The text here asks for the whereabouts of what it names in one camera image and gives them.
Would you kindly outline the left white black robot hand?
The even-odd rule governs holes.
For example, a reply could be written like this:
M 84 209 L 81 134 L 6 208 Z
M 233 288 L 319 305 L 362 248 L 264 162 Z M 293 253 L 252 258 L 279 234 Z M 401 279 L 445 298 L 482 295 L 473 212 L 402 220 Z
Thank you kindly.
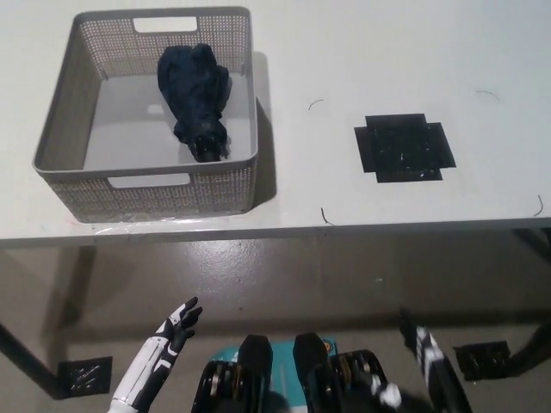
M 111 399 L 108 412 L 147 412 L 170 375 L 202 313 L 194 297 L 174 310 L 145 340 Z

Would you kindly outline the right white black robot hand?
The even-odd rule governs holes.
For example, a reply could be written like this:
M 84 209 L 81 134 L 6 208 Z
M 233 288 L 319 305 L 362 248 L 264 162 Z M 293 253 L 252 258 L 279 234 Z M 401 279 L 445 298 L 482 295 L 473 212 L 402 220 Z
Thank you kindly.
M 430 382 L 430 370 L 446 359 L 432 334 L 423 326 L 417 325 L 406 309 L 399 310 L 399 331 L 405 346 L 412 352 L 421 369 L 425 384 Z

